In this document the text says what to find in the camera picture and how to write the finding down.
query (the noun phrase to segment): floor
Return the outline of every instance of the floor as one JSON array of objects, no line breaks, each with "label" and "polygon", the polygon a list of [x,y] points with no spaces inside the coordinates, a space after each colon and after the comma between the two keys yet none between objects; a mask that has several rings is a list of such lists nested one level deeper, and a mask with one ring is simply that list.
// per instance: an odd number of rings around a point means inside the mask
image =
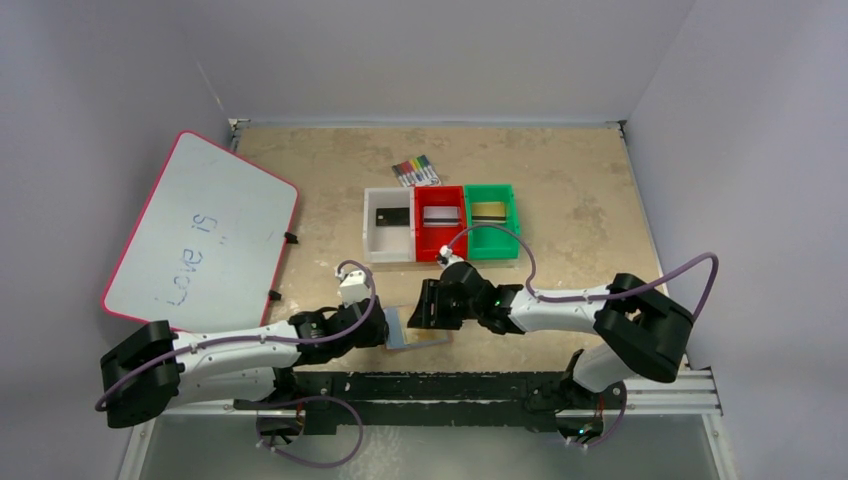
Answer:
[{"label": "floor", "polygon": [[[509,183],[523,236],[539,261],[534,286],[606,284],[618,272],[651,280],[657,260],[618,131],[611,128],[250,127],[237,152],[300,191],[294,233],[268,321],[338,301],[333,268],[362,260],[363,188],[395,187],[390,165],[427,155],[448,185]],[[383,306],[414,304],[421,280],[439,269],[375,271]],[[508,268],[481,268],[492,283],[523,283],[526,255]],[[450,344],[400,353],[359,349],[315,370],[532,371],[564,369],[592,335],[498,336],[466,322]]]}]

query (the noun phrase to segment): colored marker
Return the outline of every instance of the colored marker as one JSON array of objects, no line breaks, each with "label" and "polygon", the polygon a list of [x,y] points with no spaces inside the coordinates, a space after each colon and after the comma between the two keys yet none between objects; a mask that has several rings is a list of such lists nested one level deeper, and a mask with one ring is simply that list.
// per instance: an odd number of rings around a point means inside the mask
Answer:
[{"label": "colored marker", "polygon": [[415,159],[415,165],[418,167],[418,170],[421,171],[421,175],[424,177],[425,180],[430,182],[433,179],[433,176],[430,174],[430,172],[427,171],[427,167],[424,166],[424,161],[421,159],[421,157],[417,157]]},{"label": "colored marker", "polygon": [[412,174],[412,167],[410,167],[407,162],[403,162],[403,163],[400,164],[400,168],[405,173],[404,178],[406,178],[406,181],[410,185],[415,185],[415,175]]},{"label": "colored marker", "polygon": [[412,174],[415,175],[415,179],[418,182],[423,182],[424,176],[421,175],[421,173],[422,173],[421,167],[419,167],[418,164],[415,163],[415,159],[413,158],[413,159],[409,160],[407,163],[409,163],[409,166],[412,167]]},{"label": "colored marker", "polygon": [[420,157],[418,157],[418,161],[421,162],[421,165],[424,166],[424,170],[426,170],[427,173],[432,176],[432,178],[439,178],[439,176],[436,175],[436,171],[433,170],[433,166],[430,165],[430,160],[427,160],[426,155],[421,155]]},{"label": "colored marker", "polygon": [[398,182],[404,187],[408,187],[409,183],[403,178],[403,173],[401,173],[400,168],[397,165],[392,165],[392,171],[395,172],[395,178],[398,179]]}]

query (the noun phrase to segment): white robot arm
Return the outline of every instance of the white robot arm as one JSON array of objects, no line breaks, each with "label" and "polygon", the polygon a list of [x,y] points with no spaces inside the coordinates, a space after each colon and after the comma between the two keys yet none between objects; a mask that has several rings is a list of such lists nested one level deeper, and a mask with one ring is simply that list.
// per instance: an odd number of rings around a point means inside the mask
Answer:
[{"label": "white robot arm", "polygon": [[[632,275],[584,290],[533,291],[524,285],[496,287],[450,254],[442,264],[438,280],[424,280],[409,327],[456,330],[465,320],[477,320],[497,334],[565,330],[604,339],[572,357],[556,387],[557,408],[593,405],[598,394],[633,375],[667,383],[677,376],[693,322],[686,309],[653,289],[624,300],[598,300],[644,285]],[[342,305],[301,312],[288,322],[216,334],[171,332],[164,321],[145,325],[101,359],[106,393],[98,406],[107,412],[109,426],[136,425],[188,403],[288,400],[296,383],[292,367],[385,343],[388,327],[364,272],[340,279]],[[557,301],[563,297],[568,300]]]}]

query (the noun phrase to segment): green bin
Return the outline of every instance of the green bin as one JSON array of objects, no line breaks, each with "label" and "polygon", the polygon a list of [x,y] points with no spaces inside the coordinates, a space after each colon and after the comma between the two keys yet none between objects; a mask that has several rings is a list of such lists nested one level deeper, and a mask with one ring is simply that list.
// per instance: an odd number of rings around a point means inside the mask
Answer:
[{"label": "green bin", "polygon": [[[477,202],[503,202],[506,206],[506,223],[499,224],[516,235],[521,235],[521,223],[515,208],[512,185],[465,185],[465,211],[471,225],[471,204]],[[518,240],[494,228],[478,228],[468,232],[469,260],[505,260],[518,258],[521,245]]]}]

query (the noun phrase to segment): cable connector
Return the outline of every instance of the cable connector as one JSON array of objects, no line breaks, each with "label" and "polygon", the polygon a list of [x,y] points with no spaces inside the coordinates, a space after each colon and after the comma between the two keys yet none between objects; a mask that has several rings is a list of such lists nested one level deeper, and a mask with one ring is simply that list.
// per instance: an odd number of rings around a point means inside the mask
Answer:
[{"label": "cable connector", "polygon": [[341,264],[336,265],[335,272],[336,273],[334,274],[334,276],[339,280],[339,283],[343,282],[344,279],[347,277],[347,273],[342,270]]},{"label": "cable connector", "polygon": [[447,267],[451,255],[453,255],[453,250],[447,245],[442,245],[442,248],[439,249],[439,254],[436,255],[436,263],[442,267]]},{"label": "cable connector", "polygon": [[339,285],[339,295],[342,297],[342,303],[348,307],[354,303],[359,303],[362,300],[371,296],[371,291],[368,287],[368,276],[362,270],[353,270],[345,275]]}]

